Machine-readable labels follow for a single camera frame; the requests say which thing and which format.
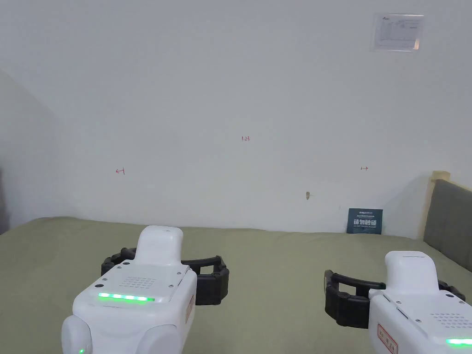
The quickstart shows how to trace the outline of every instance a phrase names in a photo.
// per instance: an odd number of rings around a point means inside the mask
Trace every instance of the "blue sign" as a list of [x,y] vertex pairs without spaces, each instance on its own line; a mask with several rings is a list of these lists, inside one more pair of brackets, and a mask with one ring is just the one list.
[[348,234],[382,234],[382,209],[349,209]]

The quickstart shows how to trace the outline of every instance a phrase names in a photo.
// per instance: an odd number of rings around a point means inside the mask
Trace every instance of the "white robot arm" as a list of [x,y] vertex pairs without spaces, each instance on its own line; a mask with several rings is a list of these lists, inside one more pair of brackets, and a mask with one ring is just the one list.
[[[62,325],[64,354],[180,354],[194,306],[219,304],[229,270],[221,257],[181,261],[183,233],[148,226],[137,249],[105,260]],[[200,267],[214,266],[200,275]]]
[[[385,257],[387,284],[325,272],[325,311],[341,326],[366,328],[378,354],[472,353],[472,307],[454,287],[438,282],[422,252]],[[356,295],[339,284],[356,287]]]

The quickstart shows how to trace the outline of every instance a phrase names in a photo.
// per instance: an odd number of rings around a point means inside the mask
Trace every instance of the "red marking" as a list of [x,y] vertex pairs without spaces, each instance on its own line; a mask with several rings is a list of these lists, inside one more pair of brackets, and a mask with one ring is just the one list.
[[380,323],[377,326],[377,336],[382,341],[382,343],[387,347],[388,351],[392,354],[398,354],[398,344],[393,338],[387,333],[385,328],[383,328]]

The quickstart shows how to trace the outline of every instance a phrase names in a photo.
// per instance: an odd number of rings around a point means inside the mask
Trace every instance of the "gray headboard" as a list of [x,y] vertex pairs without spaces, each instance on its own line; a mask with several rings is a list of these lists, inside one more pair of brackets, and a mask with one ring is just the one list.
[[472,271],[472,191],[444,179],[434,182],[423,240]]

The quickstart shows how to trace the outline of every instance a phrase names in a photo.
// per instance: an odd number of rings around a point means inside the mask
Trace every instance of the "white wall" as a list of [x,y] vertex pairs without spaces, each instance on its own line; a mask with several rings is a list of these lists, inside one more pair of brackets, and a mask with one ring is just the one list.
[[[5,173],[39,174],[5,182],[13,225],[342,232],[361,207],[414,237],[432,170],[472,185],[468,0],[3,3],[0,68],[42,103],[7,116],[34,144]],[[369,51],[384,11],[426,15],[418,53]]]

